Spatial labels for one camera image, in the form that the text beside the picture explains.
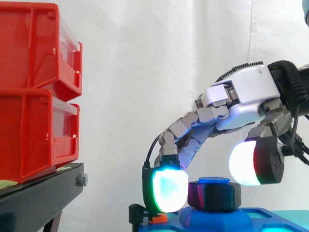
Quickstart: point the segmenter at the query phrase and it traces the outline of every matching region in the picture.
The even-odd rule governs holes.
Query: blue plastic base
[[[290,220],[300,218],[297,212],[309,221],[309,211],[286,211]],[[140,232],[308,232],[306,225],[295,224],[262,208],[241,208],[232,213],[206,213],[192,207],[168,214],[168,222],[149,224],[148,219],[140,225]]]

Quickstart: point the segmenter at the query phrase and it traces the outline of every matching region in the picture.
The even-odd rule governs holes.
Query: black shelf
[[[61,211],[79,194],[84,164],[71,163],[69,169],[38,180],[0,190],[0,232],[56,232]]]

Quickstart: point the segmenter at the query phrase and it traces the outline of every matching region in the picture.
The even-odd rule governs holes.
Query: blue cap
[[[223,177],[200,177],[197,182],[201,184],[227,184],[229,181],[230,179]]]

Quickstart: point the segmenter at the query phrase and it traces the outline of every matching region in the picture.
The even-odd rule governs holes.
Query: white wall
[[[63,211],[60,232],[130,231],[128,206],[143,204],[141,166],[151,142],[221,74],[248,61],[309,63],[301,0],[55,2],[84,45],[83,96],[74,102],[79,161],[89,176]],[[301,119],[298,132],[309,143],[306,128]],[[231,177],[229,154],[248,130],[208,140],[188,168],[190,181]],[[243,206],[309,209],[309,167],[294,158],[285,167],[279,185],[243,187]]]

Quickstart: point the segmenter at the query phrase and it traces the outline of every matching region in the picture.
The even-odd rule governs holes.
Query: red plastic drawer
[[[19,183],[78,159],[79,106],[47,89],[0,89],[0,180]]]
[[[62,101],[82,93],[82,45],[53,3],[0,1],[0,88],[47,88]]]

